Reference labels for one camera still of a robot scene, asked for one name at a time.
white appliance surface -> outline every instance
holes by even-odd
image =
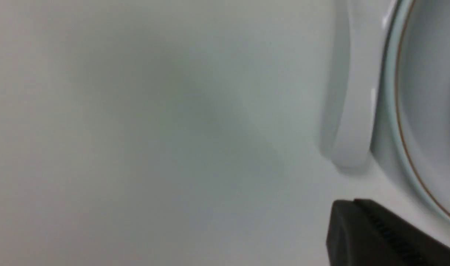
[[[340,3],[0,0],[0,265],[326,266],[355,197],[450,246],[383,112],[364,169],[322,156]]]

black plastic object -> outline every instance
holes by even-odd
[[[333,203],[331,266],[450,266],[450,248],[372,200]]]

brown trim line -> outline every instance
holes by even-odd
[[[413,11],[413,8],[414,8],[416,2],[417,2],[417,0],[413,0],[411,6],[409,8],[409,12],[407,13],[407,17],[405,18],[404,26],[403,26],[403,29],[402,29],[401,39],[399,41],[399,47],[397,48],[397,60],[396,60],[396,64],[395,64],[395,79],[394,79],[394,83],[395,83],[394,84],[394,88],[395,88],[395,112],[397,114],[397,125],[399,127],[399,135],[400,135],[401,140],[402,140],[402,146],[403,146],[403,149],[405,151],[405,155],[407,156],[407,159],[409,160],[410,167],[412,168],[415,176],[417,177],[417,180],[422,185],[423,190],[425,190],[425,192],[428,194],[428,196],[436,204],[436,206],[438,206],[448,217],[450,217],[450,212],[448,212],[448,210],[446,210],[445,207],[443,207],[443,205],[441,203],[439,203],[439,201],[436,200],[436,198],[431,194],[431,192],[428,189],[427,185],[425,183],[423,183],[422,179],[420,178],[419,172],[415,168],[415,165],[414,165],[414,163],[412,161],[412,158],[410,157],[409,150],[407,149],[407,144],[405,143],[405,139],[404,139],[403,132],[402,132],[402,123],[401,123],[400,112],[399,112],[399,108],[400,108],[399,107],[399,94],[398,94],[398,91],[399,91],[399,88],[398,88],[398,84],[399,84],[399,64],[400,64],[401,53],[402,53],[402,43],[403,43],[403,40],[404,40],[404,37],[405,37],[407,24],[409,22],[409,18],[411,16],[411,13]]]

white plastic handle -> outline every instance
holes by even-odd
[[[347,0],[350,72],[331,159],[339,167],[358,167],[368,156],[385,40],[397,0]]]

